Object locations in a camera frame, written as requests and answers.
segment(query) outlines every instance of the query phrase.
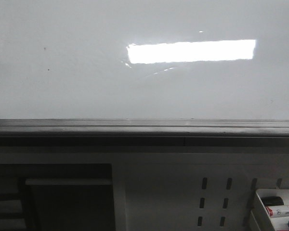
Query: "white panel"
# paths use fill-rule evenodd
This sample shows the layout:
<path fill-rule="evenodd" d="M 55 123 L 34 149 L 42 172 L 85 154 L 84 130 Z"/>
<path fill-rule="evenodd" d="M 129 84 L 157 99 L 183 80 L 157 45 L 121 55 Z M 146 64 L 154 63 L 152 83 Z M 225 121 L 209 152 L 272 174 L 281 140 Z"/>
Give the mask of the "white panel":
<path fill-rule="evenodd" d="M 232 178 L 229 189 L 227 179 Z M 207 178 L 207 188 L 202 180 Z M 136 165 L 126 174 L 127 230 L 246 230 L 251 179 L 242 166 Z M 200 199 L 205 198 L 200 208 Z M 227 208 L 223 201 L 228 198 Z M 202 217 L 198 227 L 198 217 Z"/>
<path fill-rule="evenodd" d="M 127 51 L 244 39 L 251 60 Z M 0 118 L 289 119 L 289 0 L 0 0 Z"/>

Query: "white glossy surface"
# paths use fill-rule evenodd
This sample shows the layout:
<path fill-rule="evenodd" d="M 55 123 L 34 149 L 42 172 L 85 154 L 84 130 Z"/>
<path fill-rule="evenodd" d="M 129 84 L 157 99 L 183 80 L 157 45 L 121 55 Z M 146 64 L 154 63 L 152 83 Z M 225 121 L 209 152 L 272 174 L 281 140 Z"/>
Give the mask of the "white glossy surface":
<path fill-rule="evenodd" d="M 250 60 L 127 51 L 248 39 Z M 289 0 L 0 0 L 0 118 L 289 119 Z"/>

